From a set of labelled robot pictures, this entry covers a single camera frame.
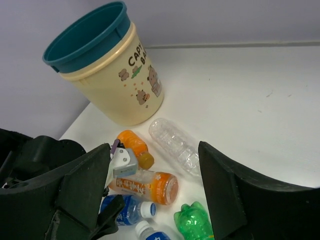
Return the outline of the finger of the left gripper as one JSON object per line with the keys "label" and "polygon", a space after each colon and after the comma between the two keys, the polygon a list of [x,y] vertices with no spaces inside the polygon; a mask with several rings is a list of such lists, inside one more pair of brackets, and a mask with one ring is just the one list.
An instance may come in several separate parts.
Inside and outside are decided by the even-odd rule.
{"label": "finger of the left gripper", "polygon": [[114,234],[119,227],[116,218],[125,207],[124,199],[121,195],[116,195],[113,200],[103,209],[97,218],[96,239],[100,239],[106,235]]}

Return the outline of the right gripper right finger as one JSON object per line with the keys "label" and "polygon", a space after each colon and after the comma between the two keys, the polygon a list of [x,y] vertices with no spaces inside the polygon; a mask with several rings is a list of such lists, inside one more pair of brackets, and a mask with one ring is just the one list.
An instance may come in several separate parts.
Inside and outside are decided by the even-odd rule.
{"label": "right gripper right finger", "polygon": [[261,174],[204,141],[198,154],[215,239],[319,239],[318,188]]}

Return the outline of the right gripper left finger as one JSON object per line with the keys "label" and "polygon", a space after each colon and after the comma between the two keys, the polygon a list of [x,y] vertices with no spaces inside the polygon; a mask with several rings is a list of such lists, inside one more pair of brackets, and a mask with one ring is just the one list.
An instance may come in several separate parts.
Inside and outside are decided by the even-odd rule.
{"label": "right gripper left finger", "polygon": [[96,240],[112,233],[100,216],[110,162],[105,143],[13,188],[0,190],[2,240]]}

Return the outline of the blue label bottle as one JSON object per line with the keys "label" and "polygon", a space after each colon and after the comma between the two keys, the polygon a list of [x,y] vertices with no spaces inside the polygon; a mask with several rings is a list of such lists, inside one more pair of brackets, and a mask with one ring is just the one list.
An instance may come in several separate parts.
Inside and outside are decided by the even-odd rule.
{"label": "blue label bottle", "polygon": [[170,240],[166,233],[155,230],[146,220],[135,226],[135,232],[139,240]]}
{"label": "blue label bottle", "polygon": [[124,208],[116,218],[118,226],[132,226],[144,219],[153,218],[157,213],[156,204],[144,201],[134,195],[123,194]]}

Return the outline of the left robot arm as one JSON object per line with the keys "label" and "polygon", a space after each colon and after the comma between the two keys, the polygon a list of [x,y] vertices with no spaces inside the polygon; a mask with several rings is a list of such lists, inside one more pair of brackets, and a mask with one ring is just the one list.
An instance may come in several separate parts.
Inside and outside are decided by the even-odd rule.
{"label": "left robot arm", "polygon": [[124,200],[101,210],[111,161],[104,143],[0,131],[0,237],[3,240],[97,240],[118,231]]}

